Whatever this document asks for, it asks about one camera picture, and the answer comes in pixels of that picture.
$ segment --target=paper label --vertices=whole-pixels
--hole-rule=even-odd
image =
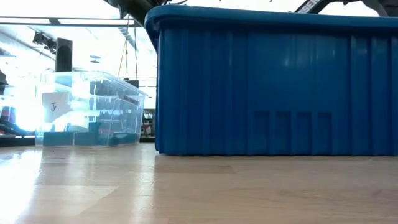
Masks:
[[[42,105],[44,108],[44,122],[46,123],[52,123],[72,110],[68,92],[43,93]]]

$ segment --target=plastic bin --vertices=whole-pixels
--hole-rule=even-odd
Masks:
[[[156,148],[398,155],[398,18],[151,10]]]
[[[59,72],[42,75],[37,89],[37,146],[139,142],[146,94],[127,82],[101,72]]]

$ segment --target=wooden table surface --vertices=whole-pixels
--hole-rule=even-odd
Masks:
[[[0,223],[398,223],[395,157],[0,148]]]

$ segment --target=blue plastic bin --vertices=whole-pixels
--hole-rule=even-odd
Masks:
[[[398,155],[398,19],[151,10],[156,148],[173,155]]]

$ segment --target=transparent storage box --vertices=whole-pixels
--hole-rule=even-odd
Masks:
[[[43,74],[36,146],[117,146],[139,142],[146,94],[102,72]]]

